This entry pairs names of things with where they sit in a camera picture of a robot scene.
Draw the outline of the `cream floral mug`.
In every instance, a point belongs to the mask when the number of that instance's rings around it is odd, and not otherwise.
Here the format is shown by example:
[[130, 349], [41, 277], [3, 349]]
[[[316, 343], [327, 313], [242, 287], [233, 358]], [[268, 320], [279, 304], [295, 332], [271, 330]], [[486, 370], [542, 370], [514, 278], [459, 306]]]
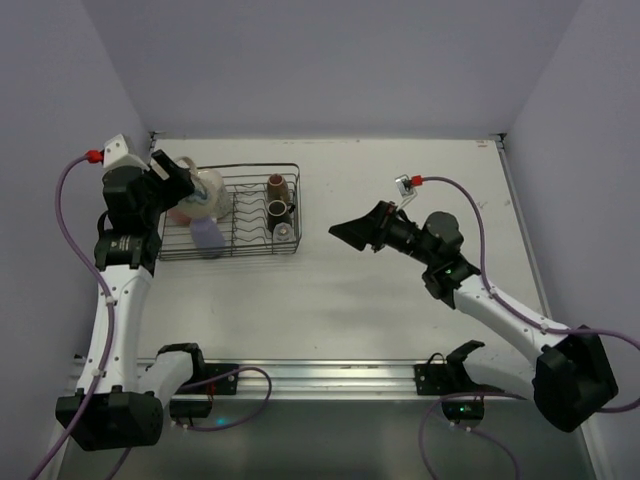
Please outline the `cream floral mug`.
[[202, 169], [200, 169], [190, 157], [186, 156], [179, 157], [176, 163], [180, 167], [188, 170], [194, 185], [194, 192], [180, 201], [190, 206], [192, 219], [206, 216], [215, 218], [213, 216], [215, 197], [210, 191], [208, 184], [198, 175], [198, 171]]

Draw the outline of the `lilac plastic cup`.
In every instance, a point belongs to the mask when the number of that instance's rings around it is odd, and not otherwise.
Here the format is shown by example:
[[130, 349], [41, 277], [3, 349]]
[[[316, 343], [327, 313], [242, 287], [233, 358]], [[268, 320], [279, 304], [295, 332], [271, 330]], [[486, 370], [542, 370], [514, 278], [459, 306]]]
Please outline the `lilac plastic cup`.
[[207, 216], [192, 219], [189, 225], [194, 246], [204, 258], [219, 258], [226, 240], [214, 218]]

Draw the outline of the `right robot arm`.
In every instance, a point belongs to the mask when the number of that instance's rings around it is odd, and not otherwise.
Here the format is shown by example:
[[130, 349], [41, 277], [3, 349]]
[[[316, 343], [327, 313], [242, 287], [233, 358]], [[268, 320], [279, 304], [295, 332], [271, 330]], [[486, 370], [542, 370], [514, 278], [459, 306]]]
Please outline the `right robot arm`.
[[480, 269], [463, 256], [464, 237], [453, 215], [436, 211], [418, 226], [395, 204], [381, 201], [365, 216], [333, 225], [329, 232], [359, 251], [391, 247], [424, 264], [422, 280], [433, 298], [480, 321], [531, 363], [528, 396], [559, 430], [575, 430], [618, 395], [597, 334], [586, 328], [571, 332], [548, 318], [531, 326], [524, 320], [530, 309], [499, 304], [499, 289], [485, 286]]

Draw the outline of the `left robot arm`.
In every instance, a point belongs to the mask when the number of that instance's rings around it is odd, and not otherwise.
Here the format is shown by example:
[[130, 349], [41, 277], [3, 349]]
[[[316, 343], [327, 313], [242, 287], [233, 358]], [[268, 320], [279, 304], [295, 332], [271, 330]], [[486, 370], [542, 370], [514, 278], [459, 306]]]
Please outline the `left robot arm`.
[[197, 344], [179, 343], [163, 346], [151, 367], [138, 371], [141, 319], [161, 248], [159, 220], [194, 184], [163, 151], [146, 163], [122, 138], [86, 159], [104, 168], [106, 211], [94, 257], [85, 262], [98, 282], [98, 303], [84, 369], [74, 394], [58, 399], [55, 416], [85, 451], [150, 446], [161, 436], [172, 396], [206, 369]]

